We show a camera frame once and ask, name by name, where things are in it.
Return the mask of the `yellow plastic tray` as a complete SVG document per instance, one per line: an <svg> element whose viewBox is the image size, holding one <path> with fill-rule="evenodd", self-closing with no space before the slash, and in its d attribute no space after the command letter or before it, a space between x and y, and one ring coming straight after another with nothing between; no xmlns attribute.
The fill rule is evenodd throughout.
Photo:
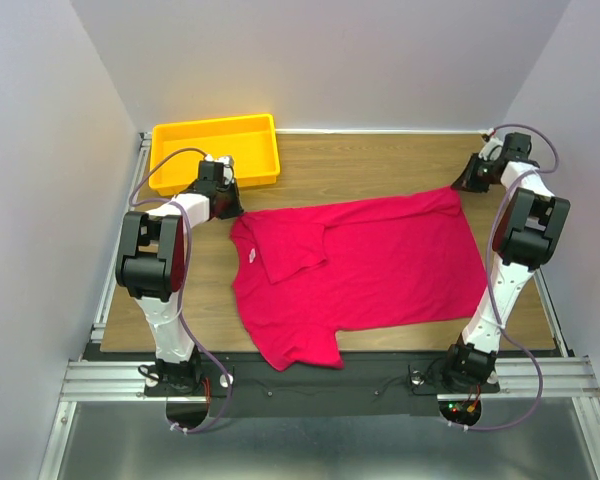
<svg viewBox="0 0 600 480"><path fill-rule="evenodd" d="M280 174L274 118L269 113L166 123L152 130L149 167L177 150L186 151L152 174L149 188L168 197L191 184L203 159L192 148L216 159L232 157L240 188L272 185Z"/></svg>

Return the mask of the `red t shirt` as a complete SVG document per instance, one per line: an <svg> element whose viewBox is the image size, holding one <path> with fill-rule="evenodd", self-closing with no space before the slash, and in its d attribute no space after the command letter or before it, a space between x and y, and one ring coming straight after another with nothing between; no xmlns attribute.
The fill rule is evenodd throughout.
<svg viewBox="0 0 600 480"><path fill-rule="evenodd" d="M250 212L230 238L238 315L278 371L342 368L340 331L469 317L486 287L461 199L447 187Z"/></svg>

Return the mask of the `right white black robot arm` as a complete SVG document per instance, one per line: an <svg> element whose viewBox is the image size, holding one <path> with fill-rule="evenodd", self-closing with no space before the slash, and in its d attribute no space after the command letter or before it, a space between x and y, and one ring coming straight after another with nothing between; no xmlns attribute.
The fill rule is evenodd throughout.
<svg viewBox="0 0 600 480"><path fill-rule="evenodd" d="M517 299L535 272L553 257L570 211L543 176L554 172L559 155L538 130L521 124L481 132L482 149L471 155L454 190L486 193L505 189L489 234L486 266L491 269L479 305L440 366L452 390L481 387L495 373L501 339Z"/></svg>

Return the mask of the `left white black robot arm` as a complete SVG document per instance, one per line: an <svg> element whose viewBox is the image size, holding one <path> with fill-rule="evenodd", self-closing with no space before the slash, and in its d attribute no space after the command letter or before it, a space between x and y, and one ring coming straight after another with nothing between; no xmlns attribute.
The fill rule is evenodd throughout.
<svg viewBox="0 0 600 480"><path fill-rule="evenodd" d="M141 366L148 395L189 396L202 384L200 349L182 325L191 228L243 213L230 156L207 157L198 177L162 206L122 220L115 277L139 305L155 342L155 363Z"/></svg>

